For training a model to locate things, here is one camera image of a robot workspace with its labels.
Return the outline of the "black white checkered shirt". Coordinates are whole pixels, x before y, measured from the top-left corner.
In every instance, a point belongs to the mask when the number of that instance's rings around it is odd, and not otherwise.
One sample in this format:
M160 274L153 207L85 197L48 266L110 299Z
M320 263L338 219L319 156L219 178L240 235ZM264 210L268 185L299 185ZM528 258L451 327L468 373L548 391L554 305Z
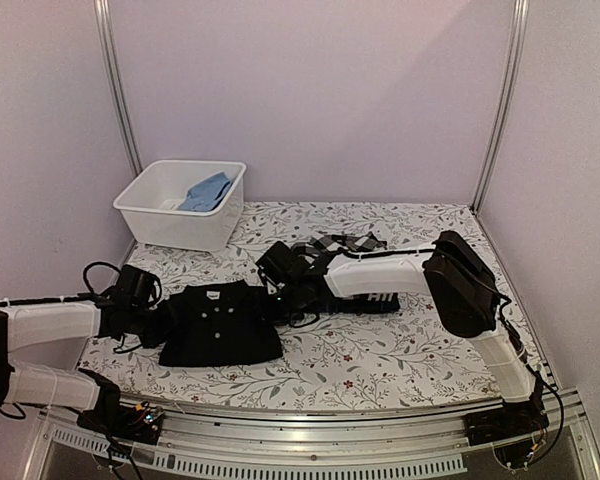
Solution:
M312 255L341 250L368 253L386 247L387 242L379 239L372 232L363 235L321 234L308 242L305 252Z

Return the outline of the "black long sleeve shirt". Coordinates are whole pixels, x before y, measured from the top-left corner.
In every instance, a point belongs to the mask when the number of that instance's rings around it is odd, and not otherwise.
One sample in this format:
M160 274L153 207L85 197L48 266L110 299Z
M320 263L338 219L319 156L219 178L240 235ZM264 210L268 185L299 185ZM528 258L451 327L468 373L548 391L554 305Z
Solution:
M266 316L264 287L239 280L188 286L167 300L174 326L159 355L164 367L255 365L283 356Z

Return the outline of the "dark blue shirt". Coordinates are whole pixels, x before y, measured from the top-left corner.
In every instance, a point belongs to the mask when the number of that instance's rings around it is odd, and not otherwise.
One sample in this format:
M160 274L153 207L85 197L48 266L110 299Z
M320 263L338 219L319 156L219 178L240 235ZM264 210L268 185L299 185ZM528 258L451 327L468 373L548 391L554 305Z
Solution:
M320 313L374 315L395 313L400 309L397 293L360 294L347 298L331 297L318 307Z

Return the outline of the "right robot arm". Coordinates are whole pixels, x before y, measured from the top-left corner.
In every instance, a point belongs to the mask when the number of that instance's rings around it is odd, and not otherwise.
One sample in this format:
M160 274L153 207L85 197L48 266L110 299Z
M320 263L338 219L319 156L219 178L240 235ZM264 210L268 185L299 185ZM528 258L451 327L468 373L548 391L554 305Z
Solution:
M308 254L276 242L257 260L272 306L292 322L324 313L384 313L396 309L401 293L433 300L444 329L466 339L478 352L501 392L497 427L517 436L545 407L548 389L528 363L525 345L505 318L509 297L495 285L491 269L453 230L419 248L354 251L336 244Z

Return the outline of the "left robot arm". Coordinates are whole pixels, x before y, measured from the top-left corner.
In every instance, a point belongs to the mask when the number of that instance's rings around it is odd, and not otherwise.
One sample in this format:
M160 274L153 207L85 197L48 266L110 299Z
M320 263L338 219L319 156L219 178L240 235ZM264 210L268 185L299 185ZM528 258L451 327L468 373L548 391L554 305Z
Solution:
M125 264L116 282L98 293L89 286L71 297L0 301L0 408L57 406L76 410L108 434L128 426L119 387L87 369L61 370L11 359L30 346L69 339L136 336L143 348L162 344L174 327L157 276Z

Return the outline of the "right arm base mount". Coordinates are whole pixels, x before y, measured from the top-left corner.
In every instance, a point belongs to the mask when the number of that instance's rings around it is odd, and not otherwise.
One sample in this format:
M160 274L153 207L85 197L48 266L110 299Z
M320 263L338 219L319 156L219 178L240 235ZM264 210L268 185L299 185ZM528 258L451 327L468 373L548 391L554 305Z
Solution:
M464 434L471 446L531 434L549 426L542 403L503 402L499 408L463 416Z

